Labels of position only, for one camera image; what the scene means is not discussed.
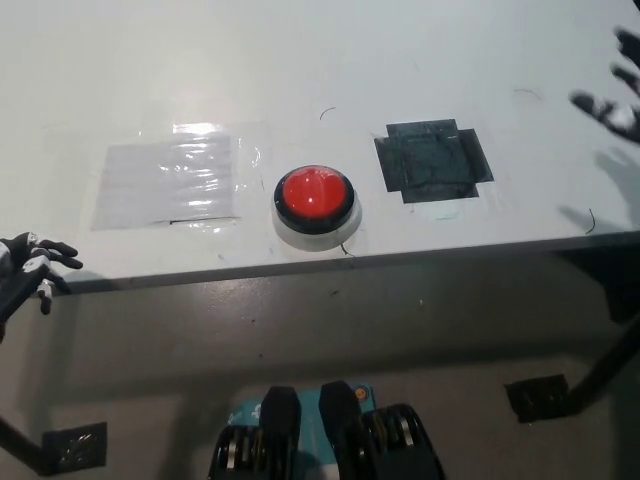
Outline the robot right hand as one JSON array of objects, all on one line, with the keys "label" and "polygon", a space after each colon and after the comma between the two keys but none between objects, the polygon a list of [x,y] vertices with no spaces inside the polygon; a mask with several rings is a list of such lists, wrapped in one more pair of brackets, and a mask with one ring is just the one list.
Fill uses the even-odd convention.
[{"label": "robot right hand", "polygon": [[[639,36],[621,27],[614,30],[621,55],[639,67]],[[639,144],[639,106],[600,98],[576,90],[569,94],[571,104],[614,135]]]}]

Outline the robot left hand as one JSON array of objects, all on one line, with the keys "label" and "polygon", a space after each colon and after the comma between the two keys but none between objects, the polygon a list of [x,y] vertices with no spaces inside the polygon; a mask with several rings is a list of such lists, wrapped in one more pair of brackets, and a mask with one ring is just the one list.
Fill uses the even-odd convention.
[{"label": "robot left hand", "polygon": [[40,300],[41,313],[49,315],[54,291],[71,293],[54,262],[72,270],[83,268],[78,251],[63,242],[40,239],[33,232],[1,239],[1,340],[10,317],[33,295]]}]

